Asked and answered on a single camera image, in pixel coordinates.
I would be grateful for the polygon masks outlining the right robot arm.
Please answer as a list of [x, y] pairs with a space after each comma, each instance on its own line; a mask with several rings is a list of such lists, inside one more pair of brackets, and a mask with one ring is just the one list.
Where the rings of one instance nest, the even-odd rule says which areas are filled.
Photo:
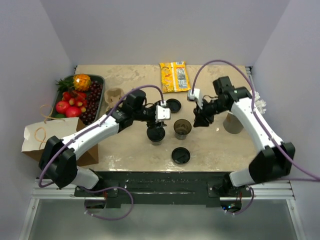
[[193, 126], [208, 127], [215, 115], [230, 112], [248, 132], [257, 150], [256, 157], [247, 168], [225, 175], [223, 192], [233, 197], [245, 185], [271, 182], [288, 176], [292, 163], [286, 156], [293, 158], [296, 149], [291, 142], [284, 142], [272, 131], [255, 107], [247, 88], [234, 87], [227, 76], [214, 80], [213, 87], [217, 96], [211, 101], [206, 101], [198, 88], [188, 91], [187, 99], [196, 103]]

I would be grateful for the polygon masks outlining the dark coffee cup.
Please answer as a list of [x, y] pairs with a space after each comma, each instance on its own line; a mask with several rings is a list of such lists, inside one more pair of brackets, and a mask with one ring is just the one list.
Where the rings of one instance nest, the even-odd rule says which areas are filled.
[[184, 140], [192, 130], [191, 123], [186, 119], [178, 119], [173, 124], [174, 135], [178, 140]]
[[151, 143], [153, 146], [159, 146], [159, 145], [162, 144], [162, 142], [163, 142], [162, 139], [156, 139], [156, 140], [151, 139], [151, 140], [150, 140], [150, 143]]

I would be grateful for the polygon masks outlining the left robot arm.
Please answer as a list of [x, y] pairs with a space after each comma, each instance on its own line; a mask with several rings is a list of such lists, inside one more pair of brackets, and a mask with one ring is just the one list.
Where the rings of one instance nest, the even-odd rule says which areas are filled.
[[41, 174], [38, 185], [46, 184], [44, 177], [60, 189], [69, 184], [78, 186], [92, 196], [99, 196], [109, 189], [106, 181], [96, 172], [77, 165], [79, 158], [101, 141], [130, 127], [133, 122], [145, 122], [152, 130], [162, 131], [165, 121], [171, 118], [167, 102], [161, 99], [146, 107], [146, 93], [137, 87], [126, 93], [112, 109], [96, 122], [69, 136], [50, 137], [39, 161]]

